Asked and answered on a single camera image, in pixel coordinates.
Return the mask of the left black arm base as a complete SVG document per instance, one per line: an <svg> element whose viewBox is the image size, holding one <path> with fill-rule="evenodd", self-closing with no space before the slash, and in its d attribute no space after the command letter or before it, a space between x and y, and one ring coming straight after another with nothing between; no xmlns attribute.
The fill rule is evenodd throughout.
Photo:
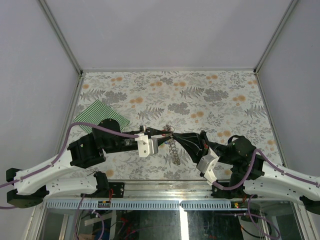
<svg viewBox="0 0 320 240"><path fill-rule="evenodd" d="M96 191L93 193L94 198L123 198L125 191L124 182L109 183L105 173L97 171L94 174L96 179Z"/></svg>

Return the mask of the metal key ring disc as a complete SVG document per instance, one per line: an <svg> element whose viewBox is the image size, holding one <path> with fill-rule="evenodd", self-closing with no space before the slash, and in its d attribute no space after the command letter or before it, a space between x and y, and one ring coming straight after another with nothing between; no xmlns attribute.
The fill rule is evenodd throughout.
<svg viewBox="0 0 320 240"><path fill-rule="evenodd" d="M171 126L170 124L166 124L163 129L166 132L173 132L175 129L173 126ZM171 162L176 165L176 166L180 166L181 165L181 160L180 160L180 156L179 156L179 149L176 145L176 142L173 138L170 138L169 140L165 141L165 144L168 146L168 151L169 151L169 155L171 157Z"/></svg>

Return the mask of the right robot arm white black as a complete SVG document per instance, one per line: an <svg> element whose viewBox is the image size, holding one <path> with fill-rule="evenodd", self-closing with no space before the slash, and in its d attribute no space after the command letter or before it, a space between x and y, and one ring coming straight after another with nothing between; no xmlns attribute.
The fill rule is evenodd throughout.
<svg viewBox="0 0 320 240"><path fill-rule="evenodd" d="M320 179L288 169L270 161L245 136L233 135L227 144L210 142L205 131L201 133L173 133L189 154L216 196L234 199L244 196L262 196L287 200L313 214L320 213ZM218 163L231 166L229 183L219 183L214 168Z"/></svg>

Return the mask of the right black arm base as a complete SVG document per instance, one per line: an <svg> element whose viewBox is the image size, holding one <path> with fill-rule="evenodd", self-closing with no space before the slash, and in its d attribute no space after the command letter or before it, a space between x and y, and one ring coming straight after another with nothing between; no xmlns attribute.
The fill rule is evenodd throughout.
<svg viewBox="0 0 320 240"><path fill-rule="evenodd" d="M247 196L247 194L243 190L243 186L241 185L238 188L232 189L232 190L225 190L225 189L220 189L217 187L217 185L221 185L222 187L228 187L229 184L227 182L214 182L212 184L212 192L211 196L215 199L242 199Z"/></svg>

